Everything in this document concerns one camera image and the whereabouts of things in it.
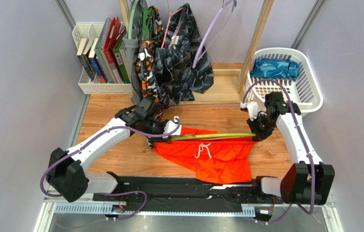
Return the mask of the lime green hanger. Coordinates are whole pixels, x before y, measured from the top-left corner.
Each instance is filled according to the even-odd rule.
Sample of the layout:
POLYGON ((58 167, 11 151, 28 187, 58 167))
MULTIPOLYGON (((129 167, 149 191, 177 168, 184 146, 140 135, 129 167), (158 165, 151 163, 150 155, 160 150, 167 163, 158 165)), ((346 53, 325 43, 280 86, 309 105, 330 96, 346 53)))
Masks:
POLYGON ((217 134, 190 134, 180 137, 171 138, 172 141, 186 141, 186 140, 216 140, 216 139, 232 139, 241 137, 255 137, 255 133, 217 133, 217 134))

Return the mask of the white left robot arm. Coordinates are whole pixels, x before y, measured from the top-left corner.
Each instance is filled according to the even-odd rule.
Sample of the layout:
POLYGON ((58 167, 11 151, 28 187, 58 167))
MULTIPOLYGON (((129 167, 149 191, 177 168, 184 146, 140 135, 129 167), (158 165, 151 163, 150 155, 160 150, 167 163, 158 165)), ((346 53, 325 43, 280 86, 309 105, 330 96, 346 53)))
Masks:
POLYGON ((118 185, 117 177, 88 173, 88 169, 113 146, 135 133, 144 135, 150 143, 179 136, 180 119, 176 116, 173 120, 160 120, 160 111, 159 103, 145 98, 118 111, 107 125, 83 142, 67 150, 55 149, 41 177, 41 191, 49 197, 63 197, 69 203, 85 194, 113 193, 118 185))

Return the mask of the orange camouflage shorts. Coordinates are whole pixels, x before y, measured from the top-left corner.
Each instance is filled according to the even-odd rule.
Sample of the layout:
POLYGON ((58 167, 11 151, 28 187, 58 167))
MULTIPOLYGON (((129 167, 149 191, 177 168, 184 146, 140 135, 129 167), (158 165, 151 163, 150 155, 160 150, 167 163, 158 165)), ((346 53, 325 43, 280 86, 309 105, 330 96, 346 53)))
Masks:
POLYGON ((135 63, 139 85, 137 112, 150 123, 150 128, 145 132, 154 134, 164 129, 159 84, 154 76, 155 50, 163 40, 164 31, 159 10, 155 6, 143 7, 139 16, 135 63))

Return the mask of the dark leaf-pattern shorts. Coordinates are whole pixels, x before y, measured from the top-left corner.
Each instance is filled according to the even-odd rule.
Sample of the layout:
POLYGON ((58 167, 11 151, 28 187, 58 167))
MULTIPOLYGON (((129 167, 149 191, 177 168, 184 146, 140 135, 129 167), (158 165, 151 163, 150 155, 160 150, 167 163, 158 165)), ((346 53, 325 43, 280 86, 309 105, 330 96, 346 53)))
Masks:
POLYGON ((214 72, 207 54, 192 68, 201 41, 194 13, 186 3, 170 20, 164 48, 155 50, 154 76, 164 109, 194 101, 194 92, 203 94, 213 86, 214 72))

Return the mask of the grey shorts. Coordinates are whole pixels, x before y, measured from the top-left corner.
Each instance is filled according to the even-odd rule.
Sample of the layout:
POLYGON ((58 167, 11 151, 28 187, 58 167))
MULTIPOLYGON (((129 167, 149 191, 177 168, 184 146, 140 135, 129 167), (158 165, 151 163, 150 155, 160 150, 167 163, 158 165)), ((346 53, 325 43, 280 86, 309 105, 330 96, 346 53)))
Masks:
POLYGON ((134 105, 139 105, 142 99, 147 98, 158 103, 159 100, 152 71, 154 62, 152 42, 145 39, 129 40, 126 35, 124 45, 130 67, 131 101, 134 105))

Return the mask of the pale green hanger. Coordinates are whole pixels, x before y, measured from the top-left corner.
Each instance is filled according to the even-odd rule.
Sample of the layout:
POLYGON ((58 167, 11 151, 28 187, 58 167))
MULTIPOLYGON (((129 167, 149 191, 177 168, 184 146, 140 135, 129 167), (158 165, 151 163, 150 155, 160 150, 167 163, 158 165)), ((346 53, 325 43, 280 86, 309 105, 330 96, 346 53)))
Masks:
POLYGON ((136 16, 136 11, 139 5, 139 1, 140 0, 132 0, 131 1, 131 9, 130 9, 130 17, 129 17, 129 29, 128 29, 128 36, 127 38, 130 40, 132 39, 133 35, 134 35, 134 24, 135 24, 135 16, 136 16))

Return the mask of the pink hanger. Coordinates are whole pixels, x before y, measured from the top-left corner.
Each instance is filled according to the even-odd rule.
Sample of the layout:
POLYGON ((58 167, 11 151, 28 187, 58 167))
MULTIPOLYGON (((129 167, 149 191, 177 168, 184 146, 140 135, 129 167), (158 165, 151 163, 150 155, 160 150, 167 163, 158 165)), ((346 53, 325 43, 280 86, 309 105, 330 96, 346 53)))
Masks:
POLYGON ((162 40, 162 44, 161 44, 161 48, 164 48, 165 46, 165 42, 166 42, 166 37, 168 34, 168 30, 169 30, 169 25, 170 25, 170 20, 172 18, 173 15, 177 14, 178 12, 180 12, 182 10, 182 7, 180 7, 178 10, 176 10, 175 12, 172 12, 171 7, 170 7, 170 2, 169 0, 167 0, 167 8, 168 8, 168 22, 167 22, 167 26, 165 28, 165 32, 164 32, 164 38, 162 40))

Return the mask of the dark green hanger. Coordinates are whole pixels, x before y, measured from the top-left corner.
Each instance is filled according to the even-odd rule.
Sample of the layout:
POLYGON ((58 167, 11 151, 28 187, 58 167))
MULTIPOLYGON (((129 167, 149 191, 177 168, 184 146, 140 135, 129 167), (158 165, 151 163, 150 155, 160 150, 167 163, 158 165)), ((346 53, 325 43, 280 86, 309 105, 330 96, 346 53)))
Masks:
POLYGON ((142 33, 141 38, 148 40, 150 38, 151 29, 151 16, 153 12, 153 7, 148 7, 143 9, 142 14, 142 33))

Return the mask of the purple hanger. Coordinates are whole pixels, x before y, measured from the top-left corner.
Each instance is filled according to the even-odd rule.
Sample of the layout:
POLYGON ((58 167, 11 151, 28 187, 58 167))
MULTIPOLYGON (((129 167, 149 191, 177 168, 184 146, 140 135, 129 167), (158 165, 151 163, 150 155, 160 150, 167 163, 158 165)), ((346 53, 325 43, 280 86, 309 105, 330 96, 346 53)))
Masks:
POLYGON ((215 37, 212 39, 212 41, 210 42, 209 46, 211 46, 214 41, 216 40, 216 38, 220 35, 220 33, 224 30, 224 28, 226 27, 229 19, 231 18, 234 10, 237 7, 237 0, 228 0, 227 2, 223 1, 221 8, 218 10, 218 12, 216 13, 216 15, 214 16, 213 20, 211 21, 210 25, 208 26, 205 35, 202 38, 202 41, 196 51, 195 57, 194 57, 194 61, 192 62, 192 68, 196 68, 199 61, 204 57, 204 55, 206 54, 208 47, 205 47, 205 43, 206 40, 208 39, 208 36, 211 32, 211 30, 213 29, 213 27, 215 26, 217 20, 219 19, 219 17, 221 16, 222 12, 229 6, 231 5, 231 10, 230 10, 230 14, 228 16, 228 18, 226 19, 225 23, 223 24, 223 26, 221 27, 221 29, 219 30, 219 32, 215 35, 215 37))

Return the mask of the wooden clothes rack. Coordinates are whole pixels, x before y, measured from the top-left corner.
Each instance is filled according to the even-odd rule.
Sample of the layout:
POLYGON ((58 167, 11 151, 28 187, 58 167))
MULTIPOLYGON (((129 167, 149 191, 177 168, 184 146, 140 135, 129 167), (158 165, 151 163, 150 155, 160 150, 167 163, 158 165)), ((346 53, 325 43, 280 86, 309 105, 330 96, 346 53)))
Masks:
MULTIPOLYGON (((139 26, 138 21, 140 19, 139 14, 143 7, 149 7, 144 0, 139 1, 139 5, 136 11, 134 35, 133 39, 138 39, 139 26)), ((126 29, 129 29, 129 17, 131 9, 131 0, 120 1, 120 8, 125 20, 126 29)), ((163 31, 167 23, 162 23, 163 31)), ((211 63, 214 72, 214 84, 205 93, 200 94, 194 92, 194 101, 182 101, 178 105, 181 107, 192 108, 232 108, 234 103, 239 102, 240 97, 243 96, 245 88, 245 76, 246 71, 251 67, 251 54, 248 54, 244 63, 229 64, 229 63, 211 63)))

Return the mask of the grey-green folder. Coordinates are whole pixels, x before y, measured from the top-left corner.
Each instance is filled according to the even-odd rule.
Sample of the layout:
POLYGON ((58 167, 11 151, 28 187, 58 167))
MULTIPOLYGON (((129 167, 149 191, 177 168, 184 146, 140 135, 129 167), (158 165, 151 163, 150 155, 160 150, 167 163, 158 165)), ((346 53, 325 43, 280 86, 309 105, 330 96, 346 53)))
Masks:
POLYGON ((110 25, 110 22, 111 22, 111 19, 109 17, 107 17, 103 24, 101 33, 98 37, 98 42, 97 42, 97 46, 96 46, 96 48, 97 48, 96 55, 97 55, 97 58, 99 59, 99 62, 101 63, 103 72, 105 73, 106 83, 114 84, 114 78, 111 74, 111 67, 110 67, 110 65, 107 61, 107 58, 105 56, 105 53, 104 53, 104 45, 105 45, 106 37, 107 37, 107 35, 105 34, 105 31, 106 31, 106 27, 108 27, 110 25))

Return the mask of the red folder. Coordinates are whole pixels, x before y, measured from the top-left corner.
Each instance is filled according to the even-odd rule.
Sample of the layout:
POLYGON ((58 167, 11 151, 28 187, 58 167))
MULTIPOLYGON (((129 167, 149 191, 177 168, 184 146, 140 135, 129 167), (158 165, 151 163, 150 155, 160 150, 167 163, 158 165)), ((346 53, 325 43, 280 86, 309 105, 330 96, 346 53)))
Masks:
POLYGON ((106 64, 108 66, 109 73, 112 77, 112 82, 115 84, 123 83, 115 62, 114 52, 111 49, 112 45, 116 41, 117 36, 120 34, 120 29, 121 22, 119 17, 113 19, 108 18, 108 24, 104 32, 105 42, 103 43, 103 52, 106 58, 106 64))

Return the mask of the dark navy book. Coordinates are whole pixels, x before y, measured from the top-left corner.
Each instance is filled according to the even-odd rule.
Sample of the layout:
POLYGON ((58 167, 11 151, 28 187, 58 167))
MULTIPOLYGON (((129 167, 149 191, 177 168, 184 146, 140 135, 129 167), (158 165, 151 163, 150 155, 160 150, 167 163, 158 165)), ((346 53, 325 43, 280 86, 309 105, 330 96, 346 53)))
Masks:
POLYGON ((88 74, 91 81, 94 81, 95 72, 91 66, 91 63, 88 59, 88 51, 89 51, 89 41, 87 38, 82 38, 79 42, 78 48, 77 48, 77 54, 76 56, 80 60, 80 62, 83 65, 84 70, 88 74))

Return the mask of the white file organizer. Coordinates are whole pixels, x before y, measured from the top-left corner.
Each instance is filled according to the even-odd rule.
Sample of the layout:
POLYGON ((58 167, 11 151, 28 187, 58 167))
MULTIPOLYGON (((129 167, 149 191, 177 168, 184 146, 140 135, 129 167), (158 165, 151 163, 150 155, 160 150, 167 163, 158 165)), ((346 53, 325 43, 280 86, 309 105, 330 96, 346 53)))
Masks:
POLYGON ((84 94, 131 94, 131 84, 124 81, 114 63, 103 52, 104 23, 77 23, 72 31, 82 73, 78 85, 84 94))

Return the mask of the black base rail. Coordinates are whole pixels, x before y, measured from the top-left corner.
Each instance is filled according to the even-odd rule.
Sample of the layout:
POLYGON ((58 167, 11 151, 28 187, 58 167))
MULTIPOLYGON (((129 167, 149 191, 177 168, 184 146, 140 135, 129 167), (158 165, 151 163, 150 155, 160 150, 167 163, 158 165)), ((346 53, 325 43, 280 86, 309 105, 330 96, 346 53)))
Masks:
POLYGON ((188 177, 120 176, 114 197, 94 194, 97 202, 116 202, 143 212, 239 213, 242 206, 271 208, 283 201, 259 193, 253 182, 213 184, 188 177))

